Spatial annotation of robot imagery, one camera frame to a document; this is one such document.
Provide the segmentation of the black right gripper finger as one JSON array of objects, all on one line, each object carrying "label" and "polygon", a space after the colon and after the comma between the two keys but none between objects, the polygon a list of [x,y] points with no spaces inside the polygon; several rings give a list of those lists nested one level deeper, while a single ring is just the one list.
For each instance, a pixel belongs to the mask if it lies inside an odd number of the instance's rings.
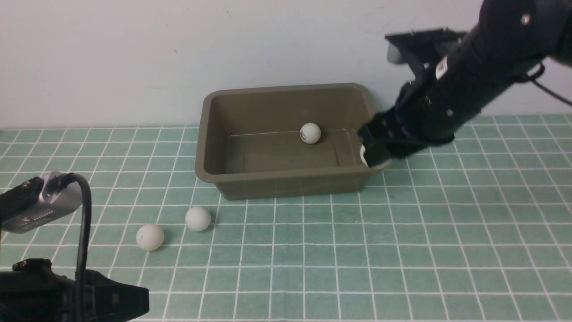
[{"label": "black right gripper finger", "polygon": [[372,119],[359,128],[357,135],[363,144],[370,144],[373,141],[393,137],[394,129],[391,124],[391,114],[389,112],[374,114]]},{"label": "black right gripper finger", "polygon": [[403,139],[382,139],[364,144],[369,168],[382,168],[390,161],[402,159]]}]

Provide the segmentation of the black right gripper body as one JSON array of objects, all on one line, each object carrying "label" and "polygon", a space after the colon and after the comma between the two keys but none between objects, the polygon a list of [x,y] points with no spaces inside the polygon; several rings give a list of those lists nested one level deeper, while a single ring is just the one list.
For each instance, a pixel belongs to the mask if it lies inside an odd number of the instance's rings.
[{"label": "black right gripper body", "polygon": [[399,98],[384,112],[384,145],[392,157],[451,143],[470,120],[469,88],[462,80],[415,81],[402,86]]}]

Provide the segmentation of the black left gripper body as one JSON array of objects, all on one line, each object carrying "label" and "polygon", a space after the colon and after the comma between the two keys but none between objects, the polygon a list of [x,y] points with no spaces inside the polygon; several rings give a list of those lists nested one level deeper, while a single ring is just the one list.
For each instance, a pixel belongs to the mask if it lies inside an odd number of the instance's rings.
[{"label": "black left gripper body", "polygon": [[77,281],[55,274],[51,261],[30,258],[1,273],[3,322],[128,322],[150,310],[149,290],[86,270],[83,305],[76,304]]}]

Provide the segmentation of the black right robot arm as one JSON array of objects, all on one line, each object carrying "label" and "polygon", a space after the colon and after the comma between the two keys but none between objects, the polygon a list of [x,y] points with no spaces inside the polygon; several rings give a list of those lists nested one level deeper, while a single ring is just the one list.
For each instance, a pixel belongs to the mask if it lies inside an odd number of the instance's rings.
[{"label": "black right robot arm", "polygon": [[450,144],[464,124],[515,84],[537,82],[543,61],[571,65],[569,0],[484,0],[470,31],[447,27],[386,35],[387,60],[407,64],[392,108],[357,131],[360,159],[384,167]]}]

